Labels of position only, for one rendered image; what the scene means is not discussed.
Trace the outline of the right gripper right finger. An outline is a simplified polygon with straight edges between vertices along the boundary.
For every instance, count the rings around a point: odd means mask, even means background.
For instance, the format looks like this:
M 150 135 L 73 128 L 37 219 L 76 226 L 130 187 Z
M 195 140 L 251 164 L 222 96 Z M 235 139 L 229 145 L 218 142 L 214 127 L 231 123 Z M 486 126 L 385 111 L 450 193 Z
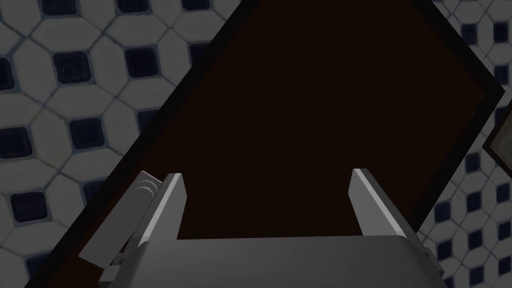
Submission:
M 368 169 L 352 170 L 348 196 L 364 236 L 417 238 L 417 234 Z

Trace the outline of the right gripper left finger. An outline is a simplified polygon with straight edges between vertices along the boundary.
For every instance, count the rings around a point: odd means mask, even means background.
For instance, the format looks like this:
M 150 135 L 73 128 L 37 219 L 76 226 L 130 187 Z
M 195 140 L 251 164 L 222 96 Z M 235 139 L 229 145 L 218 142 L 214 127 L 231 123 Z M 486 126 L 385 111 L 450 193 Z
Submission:
M 147 241 L 176 240 L 186 201 L 183 174 L 169 174 L 135 231 L 135 246 Z

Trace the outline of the dark brown door leaf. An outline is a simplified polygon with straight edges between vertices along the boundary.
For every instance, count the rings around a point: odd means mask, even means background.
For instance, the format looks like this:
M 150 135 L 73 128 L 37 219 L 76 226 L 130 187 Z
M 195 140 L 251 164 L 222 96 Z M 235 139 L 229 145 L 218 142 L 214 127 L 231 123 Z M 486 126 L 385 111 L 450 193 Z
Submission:
M 354 168 L 418 231 L 502 92 L 432 0 L 242 0 L 29 287 L 99 288 L 79 251 L 140 171 L 183 174 L 180 239 L 359 235 Z

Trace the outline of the dark framed wall picture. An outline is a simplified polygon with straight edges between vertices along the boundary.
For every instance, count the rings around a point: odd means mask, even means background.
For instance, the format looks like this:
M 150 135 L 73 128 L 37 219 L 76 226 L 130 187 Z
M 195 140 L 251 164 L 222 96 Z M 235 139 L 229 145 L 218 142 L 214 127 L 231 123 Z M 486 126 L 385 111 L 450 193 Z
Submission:
M 483 149 L 512 179 L 512 100 L 495 110 L 494 124 Z

